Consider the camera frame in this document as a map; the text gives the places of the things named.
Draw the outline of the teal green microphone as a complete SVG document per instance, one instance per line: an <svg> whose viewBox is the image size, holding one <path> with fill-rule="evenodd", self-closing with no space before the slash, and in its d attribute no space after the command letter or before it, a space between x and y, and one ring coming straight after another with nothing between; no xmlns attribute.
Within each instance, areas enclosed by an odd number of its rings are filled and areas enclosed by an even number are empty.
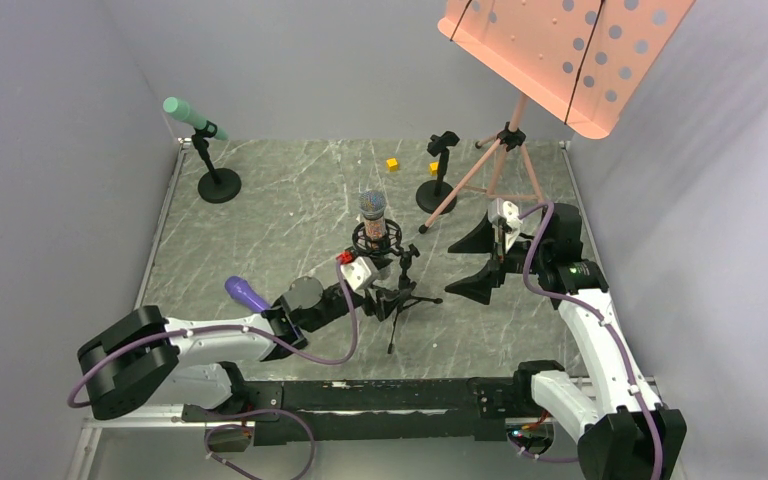
<svg viewBox="0 0 768 480"><path fill-rule="evenodd" d="M163 101L162 107L171 118L190 125L196 131L206 131L218 140L226 141L228 139L228 134L224 129L198 113L187 101L181 98L167 97Z"/></svg>

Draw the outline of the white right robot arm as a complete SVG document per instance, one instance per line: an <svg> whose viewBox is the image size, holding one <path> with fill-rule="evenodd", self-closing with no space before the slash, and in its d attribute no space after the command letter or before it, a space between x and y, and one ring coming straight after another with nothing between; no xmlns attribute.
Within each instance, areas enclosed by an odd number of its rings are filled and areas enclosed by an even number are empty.
<svg viewBox="0 0 768 480"><path fill-rule="evenodd" d="M550 299L572 333L594 394L577 387L555 361L522 363L515 397L553 417L575 441L587 479L668 479L687 432L638 367L617 320L599 265L583 255L577 207L541 203L525 212L512 202L490 203L479 224L450 246L452 253L485 254L476 274L446 292L487 305L494 289L519 274L530 292Z"/></svg>

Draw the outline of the silver glitter microphone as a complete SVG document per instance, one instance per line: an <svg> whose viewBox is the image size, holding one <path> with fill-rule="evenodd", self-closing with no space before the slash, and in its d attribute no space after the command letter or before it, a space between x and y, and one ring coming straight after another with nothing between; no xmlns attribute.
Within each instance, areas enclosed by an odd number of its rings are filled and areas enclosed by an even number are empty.
<svg viewBox="0 0 768 480"><path fill-rule="evenodd" d="M362 217L362 234L359 239L363 249L375 258L386 261L390 239L384 217L387 207L386 196L379 190L367 190L359 195L359 209Z"/></svg>

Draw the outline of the purple microphone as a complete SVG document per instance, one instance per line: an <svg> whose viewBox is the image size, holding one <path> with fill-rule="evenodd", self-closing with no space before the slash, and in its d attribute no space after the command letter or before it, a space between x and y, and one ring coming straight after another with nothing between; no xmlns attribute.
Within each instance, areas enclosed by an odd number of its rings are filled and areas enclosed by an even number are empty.
<svg viewBox="0 0 768 480"><path fill-rule="evenodd" d="M260 296L249 284L239 276L231 276L224 282L224 289L235 302L245 306L253 313L262 313L271 304Z"/></svg>

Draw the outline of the black round-base holder stand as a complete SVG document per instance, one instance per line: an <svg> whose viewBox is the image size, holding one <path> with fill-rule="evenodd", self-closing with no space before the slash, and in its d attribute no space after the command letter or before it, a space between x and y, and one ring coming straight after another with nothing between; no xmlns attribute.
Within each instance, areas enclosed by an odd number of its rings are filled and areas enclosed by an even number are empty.
<svg viewBox="0 0 768 480"><path fill-rule="evenodd" d="M430 136L426 151L439 163L439 172L432 180L422 183L415 193L417 206L426 213L433 213L453 191L453 187L445 181L445 175L448 170L450 148L456 146L459 141L459 136L452 131Z"/></svg>

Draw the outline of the black tripod shock-mount stand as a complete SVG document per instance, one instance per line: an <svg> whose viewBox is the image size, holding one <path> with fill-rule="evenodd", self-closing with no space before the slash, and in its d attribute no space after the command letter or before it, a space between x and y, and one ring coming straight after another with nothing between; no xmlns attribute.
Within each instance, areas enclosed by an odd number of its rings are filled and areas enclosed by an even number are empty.
<svg viewBox="0 0 768 480"><path fill-rule="evenodd" d="M391 337L387 354L395 350L395 333L399 317L408 309L420 303L439 305L440 297L418 296L415 290L418 282L411 279L409 270L415 258L420 256L417 247L410 243L402 245L402 229L393 220L382 218L373 221L383 229L370 235L367 223L360 222L352 232L352 246L348 253L351 262L345 267L363 268L363 274L348 273L348 280L357 280L358 286L352 289L363 294L361 304L364 313L383 322L392 321Z"/></svg>

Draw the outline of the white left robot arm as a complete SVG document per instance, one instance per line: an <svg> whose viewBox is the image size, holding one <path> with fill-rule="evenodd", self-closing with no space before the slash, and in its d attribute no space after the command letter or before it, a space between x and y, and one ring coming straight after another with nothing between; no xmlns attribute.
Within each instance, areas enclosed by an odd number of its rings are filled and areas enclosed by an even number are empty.
<svg viewBox="0 0 768 480"><path fill-rule="evenodd" d="M91 408L110 420L146 404L176 370L206 365L227 369L241 360L267 362L305 352L305 335L358 309L380 321L396 309L397 296L374 286L365 294L339 281L324 288L300 278L272 306L233 320L188 321L142 306L86 342L77 352L83 373L67 397L69 407Z"/></svg>

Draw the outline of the black round-base clip stand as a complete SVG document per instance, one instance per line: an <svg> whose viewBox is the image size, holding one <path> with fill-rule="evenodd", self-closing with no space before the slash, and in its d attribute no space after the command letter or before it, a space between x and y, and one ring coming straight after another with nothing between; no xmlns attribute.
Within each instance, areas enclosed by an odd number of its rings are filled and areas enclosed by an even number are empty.
<svg viewBox="0 0 768 480"><path fill-rule="evenodd" d="M207 172L200 178L197 186L199 196L211 204L221 204L235 198L241 191L239 175L228 168L216 168L209 155L209 139L218 135L216 124L207 121L205 126L194 130L191 137L193 148L205 164Z"/></svg>

